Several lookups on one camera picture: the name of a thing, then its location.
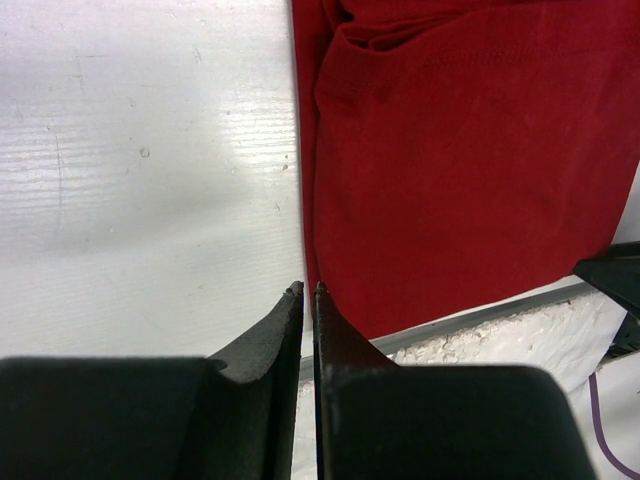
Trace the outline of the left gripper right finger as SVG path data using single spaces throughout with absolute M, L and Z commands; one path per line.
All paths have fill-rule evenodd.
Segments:
M 591 479 L 567 399 L 525 365 L 401 366 L 314 293 L 321 479 Z

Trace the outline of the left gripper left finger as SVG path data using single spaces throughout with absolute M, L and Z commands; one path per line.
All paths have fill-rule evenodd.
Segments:
M 286 479 L 304 293 L 208 357 L 1 363 L 5 479 Z

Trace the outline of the dark red t shirt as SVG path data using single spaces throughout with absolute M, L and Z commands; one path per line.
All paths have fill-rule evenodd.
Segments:
M 639 163 L 635 1 L 296 1 L 309 280 L 378 338 L 568 276 Z

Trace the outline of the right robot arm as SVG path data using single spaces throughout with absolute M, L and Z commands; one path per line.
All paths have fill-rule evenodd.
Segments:
M 579 261 L 573 273 L 626 311 L 607 358 L 639 351 L 639 242 L 612 245 L 601 257 Z

